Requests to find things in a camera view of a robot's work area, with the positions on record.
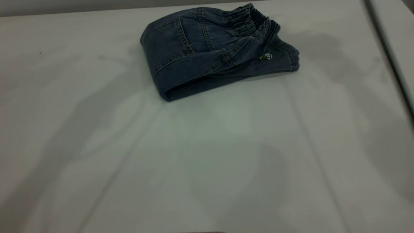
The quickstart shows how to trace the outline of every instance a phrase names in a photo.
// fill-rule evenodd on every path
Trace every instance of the folded jeans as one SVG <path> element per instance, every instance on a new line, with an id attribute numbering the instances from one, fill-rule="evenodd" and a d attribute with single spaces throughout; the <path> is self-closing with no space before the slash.
<path id="1" fill-rule="evenodd" d="M 299 52 L 253 4 L 232 11 L 183 10 L 149 24 L 141 36 L 150 73 L 166 101 L 255 75 L 299 69 Z"/>

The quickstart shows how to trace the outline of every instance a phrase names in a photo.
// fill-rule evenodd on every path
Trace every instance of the seam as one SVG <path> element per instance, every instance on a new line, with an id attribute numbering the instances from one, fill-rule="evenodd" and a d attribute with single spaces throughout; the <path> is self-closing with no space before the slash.
<path id="1" fill-rule="evenodd" d="M 231 20 L 231 18 L 229 17 L 228 12 L 227 12 L 227 11 L 225 11 L 225 12 L 224 12 L 224 14 L 226 15 L 227 19 L 228 19 L 228 20 L 229 20 L 229 22 L 230 22 L 231 29 L 233 30 L 234 36 L 235 36 L 235 37 L 237 37 L 237 39 L 240 39 L 239 34 L 237 33 L 237 31 L 236 31 L 236 30 L 234 30 L 234 27 L 233 27 L 234 23 L 233 23 L 233 21 Z"/>
<path id="2" fill-rule="evenodd" d="M 153 79 L 153 80 L 155 80 L 155 75 L 157 75 L 157 74 L 158 74 L 158 72 L 159 72 L 160 70 L 162 70 L 164 67 L 168 66 L 169 64 L 173 63 L 174 61 L 176 61 L 176 60 L 178 60 L 178 59 L 180 59 L 180 58 L 184 58 L 184 57 L 187 57 L 187 56 L 189 56 L 189 55 L 191 55 L 191 54 L 187 54 L 187 55 L 179 55 L 179 56 L 177 56 L 177 57 L 173 58 L 171 61 L 169 61 L 169 62 L 168 62 L 168 63 L 166 63 L 165 65 L 161 66 L 161 68 L 159 68 L 159 69 L 158 69 L 158 70 L 154 73 L 154 75 L 152 76 L 152 79 Z"/>
<path id="3" fill-rule="evenodd" d="M 178 21 L 180 21 L 180 18 L 178 18 L 178 19 L 175 19 L 175 20 L 173 20 L 173 21 L 169 21 L 169 22 L 167 22 L 167 23 L 164 23 L 164 24 L 161 24 L 161 25 L 158 25 L 157 27 L 155 27 L 155 28 L 151 28 L 151 30 L 149 30 L 149 31 L 144 31 L 144 36 L 143 36 L 143 39 L 145 39 L 145 38 L 147 38 L 149 35 L 151 35 L 153 32 L 155 32 L 155 31 L 158 31 L 159 29 L 161 29 L 161 28 L 163 28 L 163 27 L 166 27 L 166 26 L 168 26 L 168 25 L 170 25 L 170 24 L 174 24 L 174 23 L 176 23 L 176 22 L 178 22 Z"/>
<path id="4" fill-rule="evenodd" d="M 204 40 L 206 41 L 207 48 L 209 51 L 212 51 L 214 50 L 214 48 L 213 48 L 213 45 L 211 44 L 211 40 L 208 35 L 207 28 L 204 24 L 204 18 L 202 15 L 202 11 L 203 11 L 202 7 L 197 8 L 197 19 L 198 19 L 198 22 L 200 23 L 201 30 L 203 32 L 203 36 L 204 36 Z"/>
<path id="5" fill-rule="evenodd" d="M 231 61 L 231 59 L 234 57 L 234 56 L 236 56 L 237 55 L 237 53 L 239 53 L 240 52 L 240 50 L 244 47 L 244 46 L 246 46 L 246 44 L 250 41 L 250 40 L 252 40 L 253 39 L 253 37 L 251 37 L 251 38 L 249 38 L 243 45 L 241 45 L 237 50 L 236 50 L 236 52 L 234 52 L 234 54 L 233 55 L 231 55 L 231 56 L 229 56 L 228 54 L 229 54 L 229 52 L 227 52 L 227 50 L 226 49 L 222 49 L 221 51 L 219 51 L 220 52 L 220 54 L 221 54 L 221 56 L 223 57 L 223 59 L 224 59 L 224 61 L 226 62 L 226 64 L 228 65 L 228 66 L 230 66 L 230 67 L 233 67 L 233 66 L 235 66 L 235 64 Z"/>
<path id="6" fill-rule="evenodd" d="M 191 45 L 190 45 L 190 43 L 188 42 L 188 39 L 187 39 L 187 37 L 185 36 L 185 33 L 184 33 L 184 29 L 183 29 L 183 26 L 182 26 L 182 24 L 181 24 L 181 19 L 180 18 L 178 18 L 178 25 L 177 25 L 177 30 L 178 30 L 178 34 L 180 35 L 180 37 L 181 37 L 181 42 L 183 43 L 183 45 L 191 52 L 190 54 L 194 54 L 194 51 L 193 51 L 193 49 L 192 49 L 192 47 L 191 47 Z"/>
<path id="7" fill-rule="evenodd" d="M 293 71 L 293 64 L 292 64 L 292 58 L 290 57 L 290 53 L 282 48 L 280 48 L 279 46 L 276 46 L 277 49 L 281 50 L 282 52 L 286 53 L 286 55 L 289 57 L 289 62 L 290 62 L 290 71 Z"/>

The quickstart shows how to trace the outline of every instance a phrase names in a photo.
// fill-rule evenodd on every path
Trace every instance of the elastic waistband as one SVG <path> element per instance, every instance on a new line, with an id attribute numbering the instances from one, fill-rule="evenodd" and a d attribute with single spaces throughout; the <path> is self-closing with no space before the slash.
<path id="1" fill-rule="evenodd" d="M 237 36 L 249 36 L 268 18 L 249 3 L 232 11 L 227 11 L 227 17 L 233 24 Z"/>

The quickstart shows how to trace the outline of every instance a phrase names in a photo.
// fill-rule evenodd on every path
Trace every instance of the denim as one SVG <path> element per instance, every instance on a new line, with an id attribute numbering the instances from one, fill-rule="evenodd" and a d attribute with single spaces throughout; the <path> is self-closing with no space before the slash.
<path id="1" fill-rule="evenodd" d="M 299 69 L 299 52 L 253 4 L 198 7 L 149 24 L 141 36 L 160 96 L 173 101 L 251 76 Z"/>

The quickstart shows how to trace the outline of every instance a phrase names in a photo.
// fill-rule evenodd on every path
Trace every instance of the blue denim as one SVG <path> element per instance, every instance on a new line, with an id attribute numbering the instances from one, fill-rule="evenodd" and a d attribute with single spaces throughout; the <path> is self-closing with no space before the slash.
<path id="1" fill-rule="evenodd" d="M 141 36 L 149 70 L 166 101 L 251 76 L 299 69 L 299 52 L 253 4 L 232 11 L 198 7 L 167 15 Z"/>

